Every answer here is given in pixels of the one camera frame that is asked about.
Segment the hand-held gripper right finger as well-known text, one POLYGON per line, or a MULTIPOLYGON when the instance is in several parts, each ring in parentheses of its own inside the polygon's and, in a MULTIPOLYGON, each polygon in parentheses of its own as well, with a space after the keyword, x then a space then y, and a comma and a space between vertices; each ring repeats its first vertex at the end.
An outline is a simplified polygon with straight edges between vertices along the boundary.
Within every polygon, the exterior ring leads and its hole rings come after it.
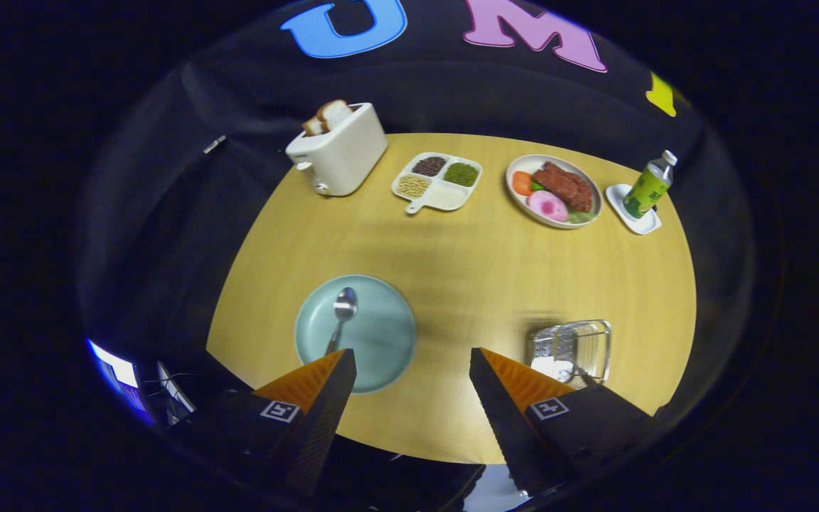
POLYGON ((531 496, 606 476, 657 429, 600 383, 565 385, 486 348, 471 350, 469 379, 511 479, 531 496))

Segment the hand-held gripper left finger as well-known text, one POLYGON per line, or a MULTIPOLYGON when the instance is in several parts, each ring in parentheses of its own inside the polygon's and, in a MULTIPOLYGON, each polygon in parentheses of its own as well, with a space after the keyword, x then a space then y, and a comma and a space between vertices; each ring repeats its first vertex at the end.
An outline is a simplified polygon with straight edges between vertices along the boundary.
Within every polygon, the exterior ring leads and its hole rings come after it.
POLYGON ((254 391, 218 393, 168 439, 238 485, 313 496, 356 376, 352 349, 327 354, 254 391))

